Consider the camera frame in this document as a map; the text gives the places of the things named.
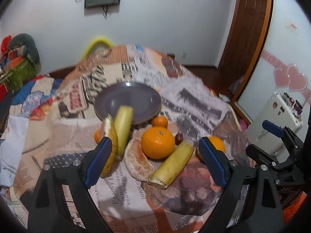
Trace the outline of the yellow-green zucchini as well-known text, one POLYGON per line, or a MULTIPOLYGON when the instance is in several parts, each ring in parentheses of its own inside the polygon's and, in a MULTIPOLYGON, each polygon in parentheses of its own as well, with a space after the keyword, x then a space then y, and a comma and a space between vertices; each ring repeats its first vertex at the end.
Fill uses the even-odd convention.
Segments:
POLYGON ((117 158, 121 160, 124 155, 125 147, 133 123, 134 109, 130 106, 121 105, 116 113, 114 125, 118 137, 117 158))
POLYGON ((183 141, 161 166, 149 176, 148 184, 160 189, 167 189, 186 167, 193 155, 193 145, 183 141))

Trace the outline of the large orange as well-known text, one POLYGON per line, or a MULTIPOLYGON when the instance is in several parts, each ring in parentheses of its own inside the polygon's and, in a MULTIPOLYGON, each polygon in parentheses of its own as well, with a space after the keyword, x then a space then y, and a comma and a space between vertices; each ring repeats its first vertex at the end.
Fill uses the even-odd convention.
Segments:
POLYGON ((152 127, 142 135, 141 148, 145 155, 151 159, 165 159, 175 149, 175 138, 164 127, 152 127))

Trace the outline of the small orange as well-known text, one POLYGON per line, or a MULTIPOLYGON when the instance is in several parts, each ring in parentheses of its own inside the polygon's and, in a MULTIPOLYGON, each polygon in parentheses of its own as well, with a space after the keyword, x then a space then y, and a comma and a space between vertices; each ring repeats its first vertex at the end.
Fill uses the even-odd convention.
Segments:
POLYGON ((164 116, 157 116, 152 120, 152 126, 153 127, 167 128, 168 127, 168 120, 164 116))

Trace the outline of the white appliance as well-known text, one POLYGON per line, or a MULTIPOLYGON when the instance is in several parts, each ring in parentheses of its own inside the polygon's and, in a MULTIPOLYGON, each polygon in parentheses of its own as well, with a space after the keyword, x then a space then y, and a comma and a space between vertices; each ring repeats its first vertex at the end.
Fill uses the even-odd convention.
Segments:
POLYGON ((269 120, 281 128, 288 127, 294 133, 298 133, 303 127, 301 112, 300 103, 288 93, 275 92, 252 124, 248 126, 246 134, 253 144, 282 163, 288 158, 289 153, 282 140, 264 130, 262 123, 264 120, 269 120))

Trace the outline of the peeled pomelo segment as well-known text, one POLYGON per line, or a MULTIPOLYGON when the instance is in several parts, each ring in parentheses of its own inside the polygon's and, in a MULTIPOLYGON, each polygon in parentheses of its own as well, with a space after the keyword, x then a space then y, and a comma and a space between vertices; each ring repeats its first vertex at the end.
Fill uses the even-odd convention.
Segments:
POLYGON ((124 151, 124 162, 129 174, 138 181, 147 182, 155 172, 141 148, 141 140, 132 138, 124 151))

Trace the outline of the pomelo piece with rind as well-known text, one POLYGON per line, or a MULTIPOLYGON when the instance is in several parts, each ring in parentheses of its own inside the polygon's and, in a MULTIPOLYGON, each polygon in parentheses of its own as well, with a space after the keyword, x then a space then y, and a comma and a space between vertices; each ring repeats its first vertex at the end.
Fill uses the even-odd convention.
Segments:
POLYGON ((116 133, 116 128, 112 116, 109 114, 104 120, 100 127, 100 138, 107 137, 110 140, 110 152, 109 158, 107 159, 105 166, 101 172, 100 177, 105 178, 109 176, 111 168, 114 164, 116 154, 118 152, 118 135, 116 133))

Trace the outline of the dark red grape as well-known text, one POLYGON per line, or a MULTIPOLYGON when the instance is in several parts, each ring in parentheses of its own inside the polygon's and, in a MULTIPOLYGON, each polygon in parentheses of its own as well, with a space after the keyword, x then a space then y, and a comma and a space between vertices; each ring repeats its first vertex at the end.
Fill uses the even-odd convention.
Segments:
POLYGON ((175 135, 175 144, 180 145, 183 142, 183 135, 181 133, 177 133, 175 135))

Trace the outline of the upright yellow-green zucchini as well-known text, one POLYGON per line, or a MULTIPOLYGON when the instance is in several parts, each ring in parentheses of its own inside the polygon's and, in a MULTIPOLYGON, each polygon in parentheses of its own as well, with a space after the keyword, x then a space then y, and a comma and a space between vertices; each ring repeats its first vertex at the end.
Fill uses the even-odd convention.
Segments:
POLYGON ((116 113, 114 125, 118 137, 117 158, 121 160, 124 155, 125 147, 133 123, 134 109, 130 106, 121 105, 116 113))

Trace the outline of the patchwork quilt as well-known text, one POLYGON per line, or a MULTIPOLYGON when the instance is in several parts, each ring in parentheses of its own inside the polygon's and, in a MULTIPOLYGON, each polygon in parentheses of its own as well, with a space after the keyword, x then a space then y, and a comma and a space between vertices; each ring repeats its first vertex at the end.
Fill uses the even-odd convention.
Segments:
POLYGON ((63 79, 39 75, 27 82, 12 100, 9 115, 30 118, 35 108, 55 95, 63 79))

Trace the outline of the brown wooden door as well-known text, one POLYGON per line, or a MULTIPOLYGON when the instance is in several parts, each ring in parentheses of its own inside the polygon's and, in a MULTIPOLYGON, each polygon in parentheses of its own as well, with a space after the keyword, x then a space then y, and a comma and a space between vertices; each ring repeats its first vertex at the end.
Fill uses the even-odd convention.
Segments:
POLYGON ((268 31, 273 0, 236 0, 218 69, 236 102, 256 66, 268 31))

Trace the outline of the newspaper print tablecloth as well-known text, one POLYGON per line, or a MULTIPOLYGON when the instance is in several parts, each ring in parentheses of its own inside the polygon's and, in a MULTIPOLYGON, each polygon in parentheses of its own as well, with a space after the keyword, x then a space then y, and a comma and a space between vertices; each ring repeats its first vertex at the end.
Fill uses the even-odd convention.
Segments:
MULTIPOLYGON (((216 136, 226 146, 226 156, 250 162, 245 153, 249 139, 241 131, 229 104, 215 96, 201 79, 170 57, 138 45, 98 51, 80 61, 65 77, 55 95, 35 108, 26 130, 12 199, 17 211, 28 216, 31 197, 43 165, 58 168, 82 159, 95 146, 94 133, 101 119, 95 113, 97 95, 120 82, 140 82, 161 97, 157 116, 167 118, 173 135, 197 144, 204 136, 216 136)), ((135 125, 129 136, 142 138, 151 120, 135 125)), ((210 216, 222 190, 207 167, 192 156, 167 188, 160 189, 133 178, 124 162, 116 159, 109 176, 91 188, 100 213, 116 232, 193 232, 210 216)))

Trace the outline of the purple round plate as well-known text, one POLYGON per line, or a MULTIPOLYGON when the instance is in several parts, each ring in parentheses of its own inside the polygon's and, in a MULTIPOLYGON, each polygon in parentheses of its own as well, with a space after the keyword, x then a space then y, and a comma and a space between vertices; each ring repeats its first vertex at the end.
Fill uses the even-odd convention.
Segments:
POLYGON ((160 113, 161 97, 155 89, 145 84, 120 82, 104 88, 94 102, 95 113, 100 119, 109 114, 114 118, 120 106, 132 107, 133 124, 140 125, 160 113))

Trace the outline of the pile of colourful clothes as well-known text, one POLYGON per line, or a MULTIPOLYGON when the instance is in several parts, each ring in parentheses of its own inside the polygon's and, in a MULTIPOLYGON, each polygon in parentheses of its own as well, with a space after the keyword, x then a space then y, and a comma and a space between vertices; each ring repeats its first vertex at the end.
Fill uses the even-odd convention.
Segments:
POLYGON ((26 33, 1 41, 1 87, 10 94, 17 93, 41 70, 39 52, 34 38, 26 33))

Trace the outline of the pink heart wall decoration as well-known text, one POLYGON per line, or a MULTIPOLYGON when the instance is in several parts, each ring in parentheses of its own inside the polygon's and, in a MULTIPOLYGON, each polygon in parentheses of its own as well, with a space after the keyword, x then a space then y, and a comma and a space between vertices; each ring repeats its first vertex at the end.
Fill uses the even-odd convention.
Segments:
POLYGON ((261 53, 261 59, 274 67, 273 77, 276 87, 288 87, 289 91, 301 93, 310 105, 310 79, 299 71, 296 64, 286 65, 266 50, 261 53))

